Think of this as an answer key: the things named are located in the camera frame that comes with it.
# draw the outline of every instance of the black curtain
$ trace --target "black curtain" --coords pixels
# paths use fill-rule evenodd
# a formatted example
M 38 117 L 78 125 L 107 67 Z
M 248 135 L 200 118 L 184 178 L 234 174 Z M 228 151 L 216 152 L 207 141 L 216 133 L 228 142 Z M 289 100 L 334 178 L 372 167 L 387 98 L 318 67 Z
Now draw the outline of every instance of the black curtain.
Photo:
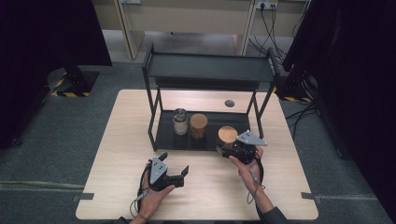
M 315 77 L 336 131 L 396 222 L 396 1 L 313 0 L 309 10 L 285 60 L 289 81 Z
M 91 0 L 0 1 L 0 148 L 17 137 L 48 75 L 111 65 Z

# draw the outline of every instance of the power outlet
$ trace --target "power outlet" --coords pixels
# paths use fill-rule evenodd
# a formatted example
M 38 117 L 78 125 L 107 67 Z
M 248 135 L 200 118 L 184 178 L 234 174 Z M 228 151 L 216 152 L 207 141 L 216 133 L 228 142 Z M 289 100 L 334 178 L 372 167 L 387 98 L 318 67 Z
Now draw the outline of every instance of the power outlet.
M 259 0 L 257 9 L 262 10 L 262 4 L 264 4 L 264 10 L 276 10 L 277 2 L 277 0 Z

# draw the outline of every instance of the yellow black tape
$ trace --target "yellow black tape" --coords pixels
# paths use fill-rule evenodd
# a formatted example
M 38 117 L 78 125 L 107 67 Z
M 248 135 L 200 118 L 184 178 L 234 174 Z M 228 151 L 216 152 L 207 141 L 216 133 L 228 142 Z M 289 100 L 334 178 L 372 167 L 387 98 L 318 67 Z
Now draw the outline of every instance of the yellow black tape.
M 53 91 L 51 96 L 64 96 L 64 97 L 88 97 L 89 92 L 67 92 L 67 91 Z
M 276 87 L 274 87 L 273 93 L 276 94 Z M 291 102 L 301 102 L 301 103 L 310 103 L 311 99 L 308 97 L 292 97 L 292 96 L 277 96 L 280 101 L 291 101 Z
M 64 74 L 61 79 L 56 83 L 54 91 L 51 96 L 64 96 L 64 97 L 88 97 L 90 92 L 88 91 L 74 91 L 73 86 L 70 83 L 67 83 L 67 74 Z M 59 91 L 62 88 L 62 85 L 70 88 L 66 88 L 65 91 Z

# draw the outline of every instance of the handheld controller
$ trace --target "handheld controller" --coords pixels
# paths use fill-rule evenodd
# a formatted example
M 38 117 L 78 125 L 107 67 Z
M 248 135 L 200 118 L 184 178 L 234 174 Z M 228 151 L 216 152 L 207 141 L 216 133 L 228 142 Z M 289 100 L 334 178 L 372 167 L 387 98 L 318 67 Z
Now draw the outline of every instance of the handheld controller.
M 236 136 L 236 141 L 231 147 L 220 145 L 221 156 L 236 157 L 244 164 L 250 164 L 256 156 L 256 146 L 267 146 L 267 143 L 247 130 Z
M 168 166 L 163 163 L 168 153 L 163 153 L 160 157 L 154 157 L 148 167 L 148 185 L 152 190 L 161 191 L 168 186 L 175 185 L 176 188 L 184 186 L 184 176 L 189 172 L 189 166 L 184 168 L 180 175 L 169 176 L 166 174 Z

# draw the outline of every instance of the shelf top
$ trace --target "shelf top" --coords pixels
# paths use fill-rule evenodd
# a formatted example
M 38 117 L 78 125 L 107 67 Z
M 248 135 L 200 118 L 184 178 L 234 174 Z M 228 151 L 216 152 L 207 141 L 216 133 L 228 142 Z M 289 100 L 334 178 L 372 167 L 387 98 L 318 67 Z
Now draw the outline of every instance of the shelf top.
M 151 52 L 149 77 L 272 82 L 273 71 L 264 57 L 219 56 Z

